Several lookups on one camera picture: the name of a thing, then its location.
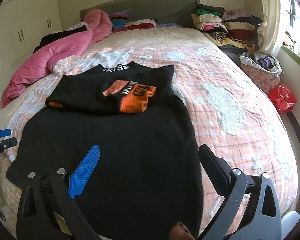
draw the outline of windowsill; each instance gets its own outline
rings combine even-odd
[[[281,46],[281,49],[284,50],[300,66],[300,56],[298,54],[284,45]]]

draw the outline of dark red folded cloth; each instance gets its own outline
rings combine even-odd
[[[112,30],[112,33],[122,32],[122,31],[130,31],[130,30],[143,30],[143,29],[152,29],[154,25],[151,23],[141,23],[138,25],[130,25],[124,28],[115,28]]]
[[[251,41],[256,36],[256,31],[248,30],[228,30],[228,33],[232,38],[244,41]]]

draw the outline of green folded cloth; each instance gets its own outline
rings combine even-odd
[[[198,9],[197,12],[196,12],[196,15],[200,16],[202,14],[213,14],[214,16],[219,16],[221,18],[221,13],[209,12],[209,11],[206,11],[206,10]]]

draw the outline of white curtain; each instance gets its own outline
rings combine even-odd
[[[276,57],[289,26],[289,14],[280,0],[262,0],[264,22],[258,29],[259,52]]]

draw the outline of beige bed sheet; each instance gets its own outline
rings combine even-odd
[[[97,64],[113,68],[135,61],[149,67],[174,65],[172,88],[185,103],[198,146],[207,144],[217,157],[246,174],[267,171],[274,182],[280,212],[294,203],[298,176],[295,157],[285,127],[267,96],[220,49],[190,28],[154,28],[114,33],[88,48],[81,57],[60,60],[54,73],[33,84],[6,108],[0,109],[0,129],[10,128],[21,139],[26,122],[41,108],[62,75],[76,75]],[[10,206],[16,215],[21,190],[5,173],[14,161],[18,146],[0,159],[0,207]],[[220,207],[218,196],[202,169],[203,230]],[[236,230],[248,196],[230,231]],[[16,220],[9,226],[15,233]]]

